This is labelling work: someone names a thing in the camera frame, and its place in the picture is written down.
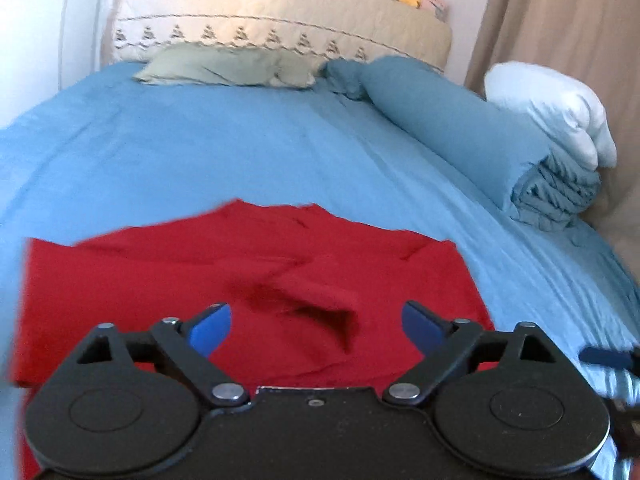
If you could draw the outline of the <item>beige curtain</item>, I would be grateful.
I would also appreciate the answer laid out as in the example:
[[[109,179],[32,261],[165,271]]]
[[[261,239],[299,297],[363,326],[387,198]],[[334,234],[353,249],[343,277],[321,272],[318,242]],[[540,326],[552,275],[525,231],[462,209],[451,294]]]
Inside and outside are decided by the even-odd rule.
[[[488,0],[465,84],[520,61],[581,80],[608,113],[617,165],[587,221],[639,272],[639,0]]]

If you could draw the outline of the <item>folded blue duvet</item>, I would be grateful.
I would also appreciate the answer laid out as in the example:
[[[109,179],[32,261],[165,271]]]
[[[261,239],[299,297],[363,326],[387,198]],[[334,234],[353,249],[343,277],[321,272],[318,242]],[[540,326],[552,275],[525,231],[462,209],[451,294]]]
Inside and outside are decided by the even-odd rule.
[[[369,101],[513,220],[559,231],[597,198],[597,171],[580,166],[530,118],[486,102],[423,62],[337,58],[321,73],[337,92]]]

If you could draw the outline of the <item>red knit sweater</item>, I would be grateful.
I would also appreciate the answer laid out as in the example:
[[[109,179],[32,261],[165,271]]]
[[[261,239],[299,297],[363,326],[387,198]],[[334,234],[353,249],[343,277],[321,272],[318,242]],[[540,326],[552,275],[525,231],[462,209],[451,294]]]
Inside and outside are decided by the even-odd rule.
[[[236,200],[73,246],[34,238],[10,378],[43,384],[102,322],[134,332],[225,302],[232,326],[213,360],[246,388],[382,389],[420,361],[401,329],[409,300],[447,320],[492,325],[454,243],[316,205]]]

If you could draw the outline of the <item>cream quilted headboard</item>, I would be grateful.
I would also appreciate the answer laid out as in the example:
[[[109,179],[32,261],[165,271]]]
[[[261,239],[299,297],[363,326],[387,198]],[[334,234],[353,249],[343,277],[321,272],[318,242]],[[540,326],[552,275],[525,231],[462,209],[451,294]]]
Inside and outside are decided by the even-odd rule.
[[[394,0],[113,0],[102,64],[148,62],[172,44],[288,50],[315,61],[415,58],[441,72],[450,27]]]

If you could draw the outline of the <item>blue bed sheet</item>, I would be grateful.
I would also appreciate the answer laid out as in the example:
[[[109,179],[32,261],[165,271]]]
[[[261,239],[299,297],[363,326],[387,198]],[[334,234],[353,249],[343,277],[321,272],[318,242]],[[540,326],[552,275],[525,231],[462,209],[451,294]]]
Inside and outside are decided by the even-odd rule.
[[[511,219],[457,169],[325,76],[310,88],[152,86],[93,74],[1,133],[1,363],[9,371],[34,238],[83,240],[242,200],[454,243],[490,330],[537,324],[571,360],[639,341],[639,289],[579,217]]]

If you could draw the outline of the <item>white grey wardrobe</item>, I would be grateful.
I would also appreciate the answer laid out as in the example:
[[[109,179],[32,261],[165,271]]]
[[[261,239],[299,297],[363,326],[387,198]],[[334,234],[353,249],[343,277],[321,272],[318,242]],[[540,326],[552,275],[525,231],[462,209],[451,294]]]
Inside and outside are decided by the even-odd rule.
[[[93,71],[99,0],[1,0],[1,125]]]

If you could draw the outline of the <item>green pillow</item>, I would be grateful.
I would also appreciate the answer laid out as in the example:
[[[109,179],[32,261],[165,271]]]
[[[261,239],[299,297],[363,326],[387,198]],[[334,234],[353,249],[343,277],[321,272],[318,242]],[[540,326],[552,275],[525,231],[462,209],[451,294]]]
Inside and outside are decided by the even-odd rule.
[[[134,74],[154,86],[208,86],[307,89],[314,85],[326,60],[286,49],[236,48],[175,44]]]

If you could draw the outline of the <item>white pillow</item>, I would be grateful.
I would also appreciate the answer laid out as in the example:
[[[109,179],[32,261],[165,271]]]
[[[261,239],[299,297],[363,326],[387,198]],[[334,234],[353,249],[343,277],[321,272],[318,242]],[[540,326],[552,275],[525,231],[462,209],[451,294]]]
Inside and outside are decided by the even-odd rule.
[[[602,102],[590,87],[552,68],[497,63],[484,77],[487,101],[525,114],[583,167],[617,165],[617,148]]]

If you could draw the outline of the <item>light pink plush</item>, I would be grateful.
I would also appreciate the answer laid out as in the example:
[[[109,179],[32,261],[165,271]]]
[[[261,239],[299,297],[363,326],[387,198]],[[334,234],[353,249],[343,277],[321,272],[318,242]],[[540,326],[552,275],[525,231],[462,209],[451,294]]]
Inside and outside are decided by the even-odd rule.
[[[430,12],[441,22],[447,21],[448,3],[446,0],[421,0],[420,9]]]

